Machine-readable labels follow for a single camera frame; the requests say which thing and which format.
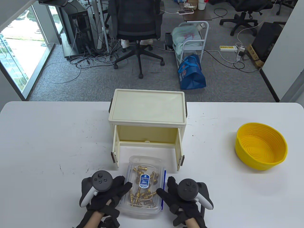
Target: black mesh chair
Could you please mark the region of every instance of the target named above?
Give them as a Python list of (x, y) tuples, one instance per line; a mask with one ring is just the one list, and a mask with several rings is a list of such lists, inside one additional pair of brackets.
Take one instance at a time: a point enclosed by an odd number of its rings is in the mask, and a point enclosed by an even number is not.
[[(221, 19), (219, 23), (220, 25), (223, 25), (224, 22), (232, 22), (236, 24), (230, 33), (231, 36), (234, 36), (234, 32), (240, 25), (250, 28), (253, 36), (256, 36), (257, 30), (253, 27), (258, 25), (258, 21), (254, 20), (251, 14), (253, 12), (259, 12), (260, 15), (262, 15), (260, 12), (261, 10), (271, 9), (273, 7), (270, 0), (228, 0), (228, 2), (235, 8), (235, 11), (242, 12), (241, 16), (236, 14), (234, 19)], [(249, 14), (249, 19), (245, 19), (246, 12)]]
[(133, 55), (138, 58), (139, 78), (143, 78), (140, 55), (160, 59), (161, 66), (165, 65), (161, 56), (145, 50), (147, 47), (152, 50), (151, 46), (140, 45), (141, 40), (159, 39), (161, 36), (164, 12), (160, 11), (160, 4), (160, 0), (109, 0), (108, 13), (111, 15), (113, 37), (136, 41), (129, 53), (114, 62), (114, 69), (118, 69), (118, 62)]

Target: chair base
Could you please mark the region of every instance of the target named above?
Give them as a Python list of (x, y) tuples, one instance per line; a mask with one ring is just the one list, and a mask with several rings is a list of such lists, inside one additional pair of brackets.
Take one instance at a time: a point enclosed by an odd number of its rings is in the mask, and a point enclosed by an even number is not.
[(254, 19), (245, 19), (245, 16), (246, 16), (246, 12), (242, 12), (241, 16), (239, 16), (238, 14), (236, 14), (234, 16), (234, 19), (221, 19), (221, 21), (219, 22), (219, 24), (223, 25), (224, 22), (235, 23), (236, 26), (232, 29), (232, 31), (230, 33), (231, 36), (234, 36), (235, 31), (241, 25), (249, 28), (252, 31), (252, 35), (256, 36), (257, 35), (257, 30), (255, 28), (253, 28), (253, 27), (255, 27), (255, 26), (258, 25), (257, 20), (254, 20)]
[(164, 65), (165, 65), (165, 62), (164, 62), (163, 57), (158, 56), (158, 55), (156, 55), (156, 54), (153, 54), (153, 53), (148, 52), (148, 51), (145, 50), (147, 47), (149, 48), (149, 50), (152, 50), (153, 48), (152, 48), (151, 45), (141, 46), (141, 45), (139, 44), (139, 42), (140, 42), (140, 40), (138, 40), (138, 41), (136, 42), (135, 49), (133, 49), (133, 50), (130, 51), (129, 53), (125, 54), (124, 56), (118, 58), (118, 59), (114, 62), (113, 66), (114, 66), (114, 69), (116, 70), (116, 69), (118, 69), (117, 63), (119, 63), (119, 62), (121, 62), (121, 61), (123, 61), (123, 60), (125, 60), (125, 59), (127, 59), (127, 58), (129, 58), (129, 57), (131, 57), (131, 56), (133, 56), (133, 55), (136, 55), (136, 56), (137, 56), (137, 59), (138, 59), (138, 65), (139, 65), (139, 75), (138, 75), (138, 77), (139, 77), (140, 79), (142, 79), (142, 78), (143, 78), (143, 72), (142, 72), (142, 70), (141, 70), (140, 55), (146, 55), (146, 56), (150, 56), (150, 57), (152, 57), (152, 58), (160, 59), (160, 60), (161, 60), (161, 66), (164, 66)]

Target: black glove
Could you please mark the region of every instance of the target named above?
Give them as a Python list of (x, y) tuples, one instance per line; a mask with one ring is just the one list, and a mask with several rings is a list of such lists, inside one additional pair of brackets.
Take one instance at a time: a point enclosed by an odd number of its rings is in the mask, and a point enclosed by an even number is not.
[(106, 218), (104, 222), (100, 222), (98, 227), (106, 228), (118, 228), (119, 223), (117, 217), (119, 216), (119, 210), (115, 209), (118, 205), (121, 198), (132, 188), (132, 183), (125, 182), (124, 176), (118, 176), (113, 179), (111, 188), (105, 192), (99, 192), (97, 196), (94, 196), (91, 199), (91, 204), (87, 206), (87, 212), (85, 213), (84, 218), (76, 228), (83, 228), (92, 214), (95, 211), (104, 213), (104, 216), (110, 216)]
[(204, 218), (199, 212), (196, 202), (194, 200), (185, 201), (179, 197), (177, 193), (178, 185), (175, 182), (174, 177), (168, 177), (167, 185), (168, 192), (159, 188), (156, 190), (156, 193), (169, 206), (170, 211), (177, 215), (177, 218), (173, 221), (173, 225), (178, 226), (181, 223), (185, 225), (185, 220), (195, 218), (200, 228), (206, 228)]

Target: plastic container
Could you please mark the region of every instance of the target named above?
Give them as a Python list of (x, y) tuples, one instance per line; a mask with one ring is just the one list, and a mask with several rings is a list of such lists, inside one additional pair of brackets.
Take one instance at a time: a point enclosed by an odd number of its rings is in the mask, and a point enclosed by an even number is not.
[(198, 8), (199, 10), (204, 10), (205, 7), (206, 7), (206, 2), (205, 2), (205, 0), (199, 0), (199, 4), (198, 4), (197, 8)]
[(162, 202), (162, 199), (156, 194), (156, 190), (163, 188), (164, 169), (162, 160), (158, 158), (130, 157), (125, 182), (129, 181), (133, 183), (133, 186), (130, 192), (121, 199), (120, 211), (139, 219), (149, 219), (156, 216), (161, 210)]

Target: glass window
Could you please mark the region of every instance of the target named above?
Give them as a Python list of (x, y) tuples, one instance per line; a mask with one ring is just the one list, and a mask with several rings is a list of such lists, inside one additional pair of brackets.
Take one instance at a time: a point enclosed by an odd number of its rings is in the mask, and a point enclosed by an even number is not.
[(55, 22), (55, 26), (57, 28), (57, 31), (58, 31), (58, 33), (60, 33), (61, 30), (62, 30), (62, 24), (61, 24), (57, 9), (56, 9), (55, 6), (50, 6), (50, 5), (49, 5), (49, 8), (50, 8), (53, 20)]
[(32, 6), (0, 33), (0, 61), (21, 92), (46, 48)]

